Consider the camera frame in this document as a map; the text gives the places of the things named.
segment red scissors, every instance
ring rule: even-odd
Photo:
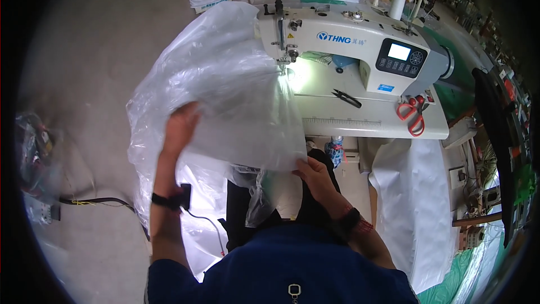
[[[418,112],[418,117],[413,121],[413,123],[409,126],[409,133],[416,137],[419,137],[424,132],[424,129],[426,128],[426,124],[424,123],[424,117],[422,116],[422,112],[428,108],[429,104],[424,104],[425,100],[422,95],[418,95],[416,98],[410,98],[408,104],[400,104],[397,106],[397,116],[402,119],[406,120],[411,115],[414,114],[415,111]],[[405,114],[401,114],[401,108],[402,107],[408,107],[410,108],[409,111]]]

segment power cable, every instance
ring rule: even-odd
[[[127,207],[129,210],[131,210],[134,214],[137,215],[137,212],[135,211],[133,206],[128,204],[126,201],[123,201],[123,200],[117,199],[117,198],[97,198],[97,199],[87,199],[87,200],[69,200],[69,199],[65,199],[65,198],[60,197],[59,201],[60,201],[60,203],[64,203],[66,205],[72,205],[72,206],[85,206],[85,205],[101,204],[101,203],[104,203],[104,202],[117,202],[117,203],[120,203],[120,206]],[[148,234],[148,230],[146,230],[145,226],[142,223],[140,225],[143,227],[143,231],[144,231],[144,234],[146,236],[146,239],[148,240],[148,242],[150,242],[150,235]]]
[[[210,222],[214,228],[215,228],[215,232],[218,233],[218,239],[219,239],[219,246],[221,247],[221,256],[225,257],[225,250],[223,250],[223,244],[221,243],[221,236],[219,235],[219,230],[218,230],[218,227],[214,224],[214,222],[212,222],[211,219],[209,219],[208,217],[204,217],[204,216],[195,216],[193,215],[189,210],[185,209],[185,211],[190,214],[191,216],[195,217],[196,219],[204,219],[204,220],[207,220],[208,222]]]
[[[60,201],[60,203],[67,204],[67,205],[73,205],[73,206],[104,204],[105,202],[117,202],[117,203],[120,203],[120,207],[125,206],[129,210],[131,210],[134,214],[137,214],[135,209],[130,204],[128,204],[126,201],[123,201],[123,200],[117,199],[117,198],[97,198],[97,199],[87,199],[87,200],[69,200],[69,199],[65,199],[65,198],[61,197],[61,198],[59,198],[59,201]],[[212,224],[212,226],[214,226],[215,232],[218,234],[219,246],[221,247],[221,256],[225,256],[225,250],[223,249],[223,243],[221,242],[221,236],[219,234],[218,227],[214,224],[214,222],[211,219],[209,219],[208,217],[195,216],[189,210],[186,210],[186,212],[188,214],[190,214],[192,217],[196,218],[196,219],[207,220],[208,222],[210,222]],[[150,242],[150,236],[148,234],[148,230],[146,230],[145,226],[142,223],[141,223],[141,226],[143,227],[143,231],[144,231],[144,234],[146,236],[146,239],[148,240],[148,242]]]

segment blue shirt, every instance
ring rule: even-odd
[[[323,229],[294,224],[257,233],[205,273],[199,283],[183,265],[157,260],[148,270],[156,303],[418,303],[405,273],[375,265]]]

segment person's arm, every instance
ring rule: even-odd
[[[306,181],[313,198],[327,210],[333,220],[341,219],[348,209],[353,208],[349,201],[336,191],[325,164],[308,157],[307,163],[298,160],[296,165],[298,170],[293,173]],[[349,246],[378,266],[396,268],[388,248],[375,230],[362,233],[356,228],[353,229]]]
[[[191,141],[199,121],[196,102],[183,105],[173,112],[167,121],[165,142],[159,154],[154,193],[168,198],[179,192],[174,176],[176,162],[182,150]],[[150,206],[150,233],[152,263],[160,259],[176,261],[188,270],[186,251],[182,241],[180,212],[152,204]]]

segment wristwatch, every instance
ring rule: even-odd
[[[180,189],[179,193],[176,193],[168,198],[159,196],[156,193],[152,193],[152,203],[169,208],[172,211],[177,211],[182,206],[184,209],[190,209],[190,200],[191,200],[191,185],[190,184],[181,184],[180,187],[177,186],[177,189]]]
[[[335,229],[345,241],[349,241],[353,231],[368,234],[373,230],[373,225],[362,218],[358,209],[347,205],[344,209],[344,216],[336,221]]]

